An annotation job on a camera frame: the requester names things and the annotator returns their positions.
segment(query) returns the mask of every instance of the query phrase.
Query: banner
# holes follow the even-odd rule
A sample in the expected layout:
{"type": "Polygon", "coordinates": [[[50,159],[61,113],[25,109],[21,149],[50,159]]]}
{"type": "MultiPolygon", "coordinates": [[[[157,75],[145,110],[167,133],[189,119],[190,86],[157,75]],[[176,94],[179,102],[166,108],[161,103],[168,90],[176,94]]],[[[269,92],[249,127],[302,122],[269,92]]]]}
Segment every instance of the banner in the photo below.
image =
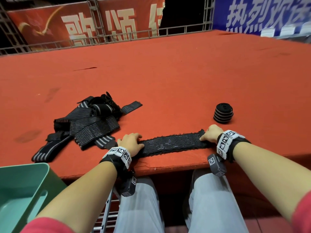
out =
{"type": "MultiPolygon", "coordinates": [[[[143,30],[152,30],[150,36],[157,36],[165,0],[98,0],[98,5],[105,34],[122,33],[113,39],[123,41],[148,37],[148,32],[128,34],[143,30]]],[[[87,2],[9,11],[8,15],[30,45],[71,39],[74,45],[82,46],[90,44],[86,38],[96,36],[87,2]]],[[[43,48],[68,46],[69,41],[44,44],[43,48]]],[[[42,50],[41,46],[31,48],[42,50]]]]}
{"type": "Polygon", "coordinates": [[[260,35],[271,28],[279,36],[311,32],[311,0],[216,0],[213,29],[260,35]]]}

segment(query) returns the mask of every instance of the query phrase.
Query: person's right arm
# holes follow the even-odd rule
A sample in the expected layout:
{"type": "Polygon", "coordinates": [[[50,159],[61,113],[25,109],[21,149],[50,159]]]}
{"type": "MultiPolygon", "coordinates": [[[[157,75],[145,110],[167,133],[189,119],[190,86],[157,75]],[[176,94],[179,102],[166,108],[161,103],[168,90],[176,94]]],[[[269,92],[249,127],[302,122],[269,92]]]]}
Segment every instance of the person's right arm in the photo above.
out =
{"type": "MultiPolygon", "coordinates": [[[[211,125],[200,140],[217,143],[222,132],[217,125],[211,125]]],[[[246,142],[235,146],[233,157],[259,191],[290,222],[299,201],[311,191],[311,171],[246,142]]]]}

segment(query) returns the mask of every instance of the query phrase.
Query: person's left arm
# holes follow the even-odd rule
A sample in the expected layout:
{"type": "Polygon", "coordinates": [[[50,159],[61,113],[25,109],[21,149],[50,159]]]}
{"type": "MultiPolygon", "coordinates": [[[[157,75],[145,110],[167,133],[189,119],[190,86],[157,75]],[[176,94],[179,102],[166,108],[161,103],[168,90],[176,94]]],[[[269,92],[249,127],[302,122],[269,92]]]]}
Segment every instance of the person's left arm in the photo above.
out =
{"type": "MultiPolygon", "coordinates": [[[[138,133],[125,135],[118,146],[126,148],[131,157],[144,145],[137,144],[142,136],[138,133]]],[[[113,163],[105,161],[76,180],[56,196],[36,218],[56,219],[76,233],[89,233],[103,210],[117,178],[113,163]]]]}

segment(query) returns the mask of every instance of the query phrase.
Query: leg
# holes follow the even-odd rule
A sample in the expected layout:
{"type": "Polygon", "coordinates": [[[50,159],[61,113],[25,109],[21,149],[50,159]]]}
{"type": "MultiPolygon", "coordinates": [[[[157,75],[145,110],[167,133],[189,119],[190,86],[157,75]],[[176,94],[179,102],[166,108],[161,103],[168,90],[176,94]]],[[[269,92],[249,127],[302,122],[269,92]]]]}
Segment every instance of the leg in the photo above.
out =
{"type": "Polygon", "coordinates": [[[225,176],[208,169],[194,170],[185,222],[189,233],[248,232],[225,176]]]}
{"type": "Polygon", "coordinates": [[[115,226],[117,233],[164,233],[159,200],[149,177],[137,179],[135,194],[121,196],[121,204],[115,226]]]}

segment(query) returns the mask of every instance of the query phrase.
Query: wristband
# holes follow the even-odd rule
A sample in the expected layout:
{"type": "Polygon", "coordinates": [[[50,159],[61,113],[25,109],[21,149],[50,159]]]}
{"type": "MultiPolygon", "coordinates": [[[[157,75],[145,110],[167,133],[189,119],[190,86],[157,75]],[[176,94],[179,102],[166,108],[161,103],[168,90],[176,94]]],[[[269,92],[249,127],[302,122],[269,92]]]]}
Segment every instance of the wristband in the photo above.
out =
{"type": "Polygon", "coordinates": [[[111,148],[99,162],[109,161],[112,162],[117,170],[118,176],[122,175],[124,172],[127,172],[130,164],[132,162],[131,155],[129,151],[122,147],[113,147],[111,148]]]}
{"type": "Polygon", "coordinates": [[[217,153],[223,158],[229,160],[230,163],[234,161],[233,149],[240,142],[250,143],[244,136],[227,130],[220,134],[217,138],[217,153]]]}

